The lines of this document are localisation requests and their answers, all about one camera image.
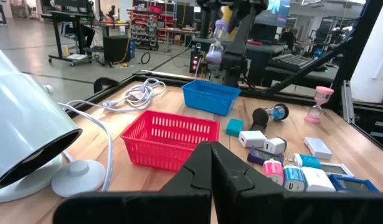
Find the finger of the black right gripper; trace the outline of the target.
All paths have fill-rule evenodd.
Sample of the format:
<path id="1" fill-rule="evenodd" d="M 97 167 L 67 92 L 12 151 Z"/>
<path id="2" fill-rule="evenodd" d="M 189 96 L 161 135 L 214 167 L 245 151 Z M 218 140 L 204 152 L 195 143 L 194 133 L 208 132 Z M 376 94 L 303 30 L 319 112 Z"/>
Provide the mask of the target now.
<path id="1" fill-rule="evenodd" d="M 232 9 L 230 21 L 228 23 L 227 32 L 231 33 L 238 25 L 242 24 L 242 20 L 250 15 L 250 9 Z"/>

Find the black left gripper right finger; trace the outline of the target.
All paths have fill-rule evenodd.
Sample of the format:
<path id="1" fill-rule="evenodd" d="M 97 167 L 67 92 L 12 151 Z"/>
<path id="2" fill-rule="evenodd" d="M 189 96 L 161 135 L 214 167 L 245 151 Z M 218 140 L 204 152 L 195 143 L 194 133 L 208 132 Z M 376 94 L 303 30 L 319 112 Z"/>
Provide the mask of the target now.
<path id="1" fill-rule="evenodd" d="M 383 193 L 291 192 L 221 143 L 210 145 L 219 224 L 383 224 Z"/>

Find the black computer keyboard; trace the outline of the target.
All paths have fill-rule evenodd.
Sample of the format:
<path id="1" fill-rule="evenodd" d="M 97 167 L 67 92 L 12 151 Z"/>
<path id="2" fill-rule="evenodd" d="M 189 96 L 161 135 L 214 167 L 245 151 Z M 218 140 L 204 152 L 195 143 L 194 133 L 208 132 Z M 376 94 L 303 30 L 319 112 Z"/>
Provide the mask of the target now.
<path id="1" fill-rule="evenodd" d="M 312 62 L 312 58 L 303 57 L 300 55 L 284 54 L 269 59 L 267 64 L 271 67 L 297 72 Z"/>

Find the black box on floor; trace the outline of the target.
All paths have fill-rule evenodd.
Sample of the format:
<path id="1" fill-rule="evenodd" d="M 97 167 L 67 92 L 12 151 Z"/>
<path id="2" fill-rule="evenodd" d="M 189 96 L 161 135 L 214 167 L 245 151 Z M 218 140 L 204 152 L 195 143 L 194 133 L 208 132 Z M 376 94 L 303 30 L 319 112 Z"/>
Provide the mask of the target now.
<path id="1" fill-rule="evenodd" d="M 112 35 L 103 38 L 106 62 L 129 62 L 135 57 L 135 41 L 128 35 Z"/>

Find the teal white wall charger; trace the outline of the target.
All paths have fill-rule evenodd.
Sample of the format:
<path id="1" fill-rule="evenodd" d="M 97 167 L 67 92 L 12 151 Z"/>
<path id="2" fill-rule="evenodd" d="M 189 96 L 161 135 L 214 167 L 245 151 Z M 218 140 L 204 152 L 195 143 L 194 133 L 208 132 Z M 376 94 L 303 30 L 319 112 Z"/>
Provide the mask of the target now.
<path id="1" fill-rule="evenodd" d="M 286 159 L 286 161 L 297 167 L 321 169 L 321 162 L 314 156 L 294 153 L 293 157 Z"/>

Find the silver aluminium extrusion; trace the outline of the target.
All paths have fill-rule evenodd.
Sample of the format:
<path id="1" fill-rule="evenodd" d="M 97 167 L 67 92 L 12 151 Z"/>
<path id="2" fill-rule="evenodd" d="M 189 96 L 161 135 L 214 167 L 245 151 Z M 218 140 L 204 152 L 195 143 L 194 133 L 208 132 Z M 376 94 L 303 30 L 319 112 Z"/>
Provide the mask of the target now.
<path id="1" fill-rule="evenodd" d="M 355 123 L 353 98 L 351 93 L 351 84 L 344 80 L 341 86 L 341 98 L 343 107 L 343 118 L 349 124 Z"/>

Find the purple hourglass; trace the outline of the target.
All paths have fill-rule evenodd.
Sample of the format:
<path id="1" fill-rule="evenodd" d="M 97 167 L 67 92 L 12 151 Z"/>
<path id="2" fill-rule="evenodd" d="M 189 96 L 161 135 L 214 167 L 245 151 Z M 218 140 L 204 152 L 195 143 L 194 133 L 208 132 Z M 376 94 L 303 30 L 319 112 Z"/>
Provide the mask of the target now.
<path id="1" fill-rule="evenodd" d="M 220 64 L 222 61 L 222 53 L 224 47 L 221 44 L 223 40 L 227 38 L 228 35 L 228 22 L 220 19 L 215 22 L 214 29 L 214 42 L 210 45 L 209 51 L 206 54 L 206 59 L 209 63 Z"/>

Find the black frame clamp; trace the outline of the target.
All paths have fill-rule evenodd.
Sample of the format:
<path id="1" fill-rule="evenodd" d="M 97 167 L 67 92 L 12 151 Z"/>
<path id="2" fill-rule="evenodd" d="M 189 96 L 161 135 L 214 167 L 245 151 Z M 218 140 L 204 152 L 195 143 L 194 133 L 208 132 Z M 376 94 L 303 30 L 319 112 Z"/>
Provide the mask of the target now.
<path id="1" fill-rule="evenodd" d="M 93 92 L 97 93 L 111 93 L 115 92 L 120 82 L 112 78 L 101 77 L 94 81 L 93 83 Z"/>

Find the black rolling desk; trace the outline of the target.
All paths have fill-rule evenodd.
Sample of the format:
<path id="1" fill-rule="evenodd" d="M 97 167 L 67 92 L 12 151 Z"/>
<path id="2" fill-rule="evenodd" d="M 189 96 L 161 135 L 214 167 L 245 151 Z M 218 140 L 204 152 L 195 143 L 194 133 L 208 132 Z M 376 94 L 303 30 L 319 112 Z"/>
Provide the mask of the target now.
<path id="1" fill-rule="evenodd" d="M 51 19 L 54 27 L 55 42 L 57 46 L 58 55 L 48 55 L 48 62 L 52 63 L 53 60 L 60 60 L 63 62 L 69 63 L 71 67 L 74 67 L 78 62 L 88 62 L 92 63 L 92 51 L 86 47 L 86 40 L 82 37 L 83 30 L 81 28 L 82 19 L 86 19 L 87 22 L 94 22 L 92 16 L 86 12 L 70 12 L 70 11 L 50 11 L 50 14 L 42 14 L 44 19 Z M 63 53 L 62 43 L 61 43 L 61 34 L 59 31 L 59 25 L 61 22 L 69 22 L 74 25 L 75 36 L 77 41 L 78 53 L 69 52 L 68 56 L 65 56 Z"/>

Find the pink round disc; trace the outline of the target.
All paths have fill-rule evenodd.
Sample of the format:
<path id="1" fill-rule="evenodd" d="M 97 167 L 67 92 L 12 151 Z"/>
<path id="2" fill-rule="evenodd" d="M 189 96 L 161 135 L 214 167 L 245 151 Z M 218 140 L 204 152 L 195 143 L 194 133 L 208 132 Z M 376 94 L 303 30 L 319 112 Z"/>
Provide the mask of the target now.
<path id="1" fill-rule="evenodd" d="M 311 123 L 320 123 L 323 114 L 322 105 L 327 103 L 334 93 L 334 90 L 325 86 L 317 86 L 314 100 L 316 104 L 312 106 L 305 116 L 305 120 Z"/>

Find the blue white wall charger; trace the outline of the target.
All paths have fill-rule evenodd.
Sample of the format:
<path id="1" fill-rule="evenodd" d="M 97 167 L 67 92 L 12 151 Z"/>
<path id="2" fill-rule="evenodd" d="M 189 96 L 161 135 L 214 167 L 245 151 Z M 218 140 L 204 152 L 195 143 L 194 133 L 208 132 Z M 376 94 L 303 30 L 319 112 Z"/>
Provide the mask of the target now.
<path id="1" fill-rule="evenodd" d="M 285 166 L 284 173 L 284 188 L 292 192 L 303 192 L 305 190 L 305 178 L 301 169 L 297 166 Z"/>

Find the white desk lamp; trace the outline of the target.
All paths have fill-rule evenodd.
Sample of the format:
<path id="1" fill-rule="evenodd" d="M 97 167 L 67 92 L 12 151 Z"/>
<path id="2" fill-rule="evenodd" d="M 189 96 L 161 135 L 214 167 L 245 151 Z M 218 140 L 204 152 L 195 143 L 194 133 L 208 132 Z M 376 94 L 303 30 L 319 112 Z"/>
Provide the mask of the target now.
<path id="1" fill-rule="evenodd" d="M 48 89 L 0 49 L 0 203 L 50 185 L 62 151 L 81 133 Z"/>

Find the teal rectangular block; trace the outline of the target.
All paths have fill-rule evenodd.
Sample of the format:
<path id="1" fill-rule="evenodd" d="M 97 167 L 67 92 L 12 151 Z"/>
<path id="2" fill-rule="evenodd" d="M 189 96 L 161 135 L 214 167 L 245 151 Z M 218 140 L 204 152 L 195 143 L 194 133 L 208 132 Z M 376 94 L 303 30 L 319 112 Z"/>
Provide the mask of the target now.
<path id="1" fill-rule="evenodd" d="M 231 118 L 225 129 L 225 133 L 229 136 L 238 137 L 243 128 L 244 122 L 242 120 Z"/>

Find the dark purple digital display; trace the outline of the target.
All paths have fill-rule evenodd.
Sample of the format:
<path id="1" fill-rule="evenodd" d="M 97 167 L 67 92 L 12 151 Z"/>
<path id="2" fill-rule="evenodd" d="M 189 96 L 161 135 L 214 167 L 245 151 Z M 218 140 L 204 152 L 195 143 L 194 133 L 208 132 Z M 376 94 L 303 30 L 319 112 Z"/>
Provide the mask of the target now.
<path id="1" fill-rule="evenodd" d="M 251 147 L 247 156 L 247 160 L 249 162 L 253 162 L 254 164 L 258 164 L 260 166 L 262 166 L 265 161 L 269 161 L 270 159 L 278 161 L 281 164 L 283 164 L 284 161 L 282 154 L 272 154 L 257 147 Z"/>

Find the black computer with red lights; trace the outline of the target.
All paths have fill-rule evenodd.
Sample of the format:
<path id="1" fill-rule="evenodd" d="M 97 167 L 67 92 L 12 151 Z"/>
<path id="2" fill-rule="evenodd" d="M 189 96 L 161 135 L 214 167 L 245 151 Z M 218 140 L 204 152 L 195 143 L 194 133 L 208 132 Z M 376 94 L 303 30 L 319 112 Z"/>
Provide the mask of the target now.
<path id="1" fill-rule="evenodd" d="M 203 54 L 199 50 L 193 50 L 190 56 L 189 72 L 194 77 L 199 77 L 202 69 Z"/>

